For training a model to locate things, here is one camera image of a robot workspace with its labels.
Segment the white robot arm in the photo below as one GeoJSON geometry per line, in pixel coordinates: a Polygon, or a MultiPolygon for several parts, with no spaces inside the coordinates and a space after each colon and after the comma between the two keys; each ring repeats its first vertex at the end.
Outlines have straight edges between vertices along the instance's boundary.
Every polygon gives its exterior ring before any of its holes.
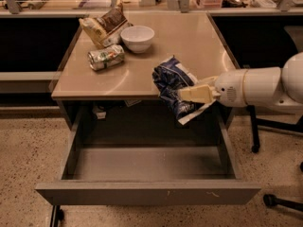
{"type": "Polygon", "coordinates": [[[178,90],[188,102],[206,106],[215,101],[227,107],[264,107],[286,114],[303,114],[303,26],[285,26],[298,53],[282,68],[238,69],[206,78],[178,90]]]}

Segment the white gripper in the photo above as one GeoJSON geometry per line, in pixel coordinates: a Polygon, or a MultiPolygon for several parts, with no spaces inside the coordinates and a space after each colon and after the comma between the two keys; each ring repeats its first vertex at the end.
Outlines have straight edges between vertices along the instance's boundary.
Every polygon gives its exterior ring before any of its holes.
{"type": "Polygon", "coordinates": [[[246,69],[233,70],[218,77],[199,79],[199,85],[179,89],[178,96],[188,102],[206,104],[218,99],[226,107],[244,107],[243,83],[246,72],[246,69]]]}

